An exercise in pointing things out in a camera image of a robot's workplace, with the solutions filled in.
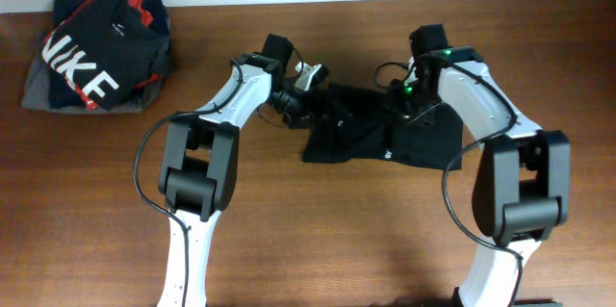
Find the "black t-shirt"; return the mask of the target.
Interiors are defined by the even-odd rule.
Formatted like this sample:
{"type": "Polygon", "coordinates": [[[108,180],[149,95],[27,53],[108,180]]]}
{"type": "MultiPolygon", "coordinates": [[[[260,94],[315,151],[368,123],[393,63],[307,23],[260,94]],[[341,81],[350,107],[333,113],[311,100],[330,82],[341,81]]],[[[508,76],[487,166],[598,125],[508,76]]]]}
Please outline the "black t-shirt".
{"type": "Polygon", "coordinates": [[[305,163],[370,159],[443,170],[462,148],[463,122],[448,105],[405,119],[382,92],[331,84],[311,94],[309,109],[314,116],[301,155],[305,163]]]}

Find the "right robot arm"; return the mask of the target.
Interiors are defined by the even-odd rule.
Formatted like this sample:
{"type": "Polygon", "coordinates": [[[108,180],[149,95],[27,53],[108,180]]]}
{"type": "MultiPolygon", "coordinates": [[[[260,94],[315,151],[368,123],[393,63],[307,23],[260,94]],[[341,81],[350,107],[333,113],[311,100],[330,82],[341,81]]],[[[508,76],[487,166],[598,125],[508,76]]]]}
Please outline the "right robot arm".
{"type": "Polygon", "coordinates": [[[530,256],[569,217],[571,143],[562,131],[547,131],[524,115],[471,46],[449,44],[443,25],[417,28],[409,43],[407,73],[397,83],[402,96],[450,107],[469,130],[473,142],[450,159],[451,165],[476,148],[481,151],[472,194],[477,234],[451,204],[450,166],[441,179],[449,216],[477,245],[451,303],[515,306],[530,256]]]}

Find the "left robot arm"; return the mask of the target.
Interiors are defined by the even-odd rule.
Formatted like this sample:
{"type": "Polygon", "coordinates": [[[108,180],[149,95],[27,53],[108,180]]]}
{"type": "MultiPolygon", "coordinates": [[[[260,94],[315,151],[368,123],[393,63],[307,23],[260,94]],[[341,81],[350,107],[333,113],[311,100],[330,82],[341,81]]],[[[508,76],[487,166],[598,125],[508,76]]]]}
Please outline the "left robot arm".
{"type": "Polygon", "coordinates": [[[305,116],[309,92],[328,75],[323,64],[299,62],[287,76],[295,52],[288,39],[268,35],[260,51],[231,61],[228,81],[206,105],[169,121],[159,191],[171,217],[159,305],[206,305],[208,260],[236,187],[242,127],[264,104],[288,123],[305,116]]]}

